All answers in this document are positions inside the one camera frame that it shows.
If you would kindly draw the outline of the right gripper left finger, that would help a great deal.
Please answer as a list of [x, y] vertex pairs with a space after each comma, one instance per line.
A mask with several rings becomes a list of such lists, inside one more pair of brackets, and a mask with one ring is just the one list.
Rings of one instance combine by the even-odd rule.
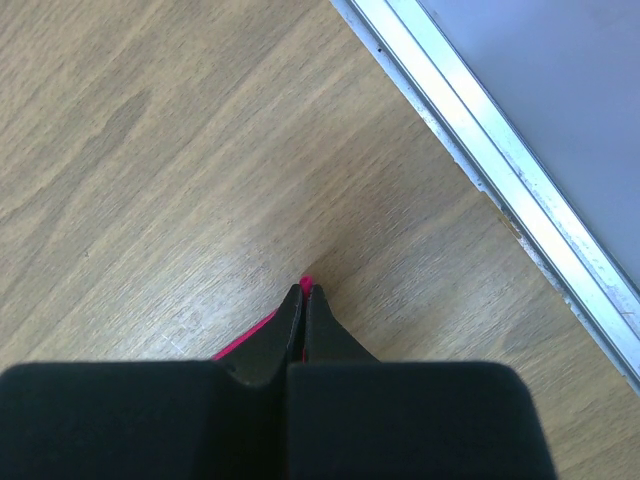
[[1, 376], [1, 475], [280, 479], [289, 362], [13, 366]]

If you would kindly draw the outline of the magenta t shirt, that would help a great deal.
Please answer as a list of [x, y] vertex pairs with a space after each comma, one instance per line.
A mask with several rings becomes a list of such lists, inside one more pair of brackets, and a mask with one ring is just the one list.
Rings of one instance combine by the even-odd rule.
[[293, 285], [275, 310], [216, 352], [211, 359], [241, 368], [265, 366], [267, 361], [285, 362], [304, 358], [306, 309], [314, 286], [305, 275]]

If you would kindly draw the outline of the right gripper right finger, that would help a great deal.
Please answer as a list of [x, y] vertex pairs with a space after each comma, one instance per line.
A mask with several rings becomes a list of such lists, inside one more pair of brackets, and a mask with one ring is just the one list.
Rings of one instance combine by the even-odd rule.
[[552, 479], [532, 396], [508, 366], [382, 362], [308, 294], [287, 372], [292, 479]]

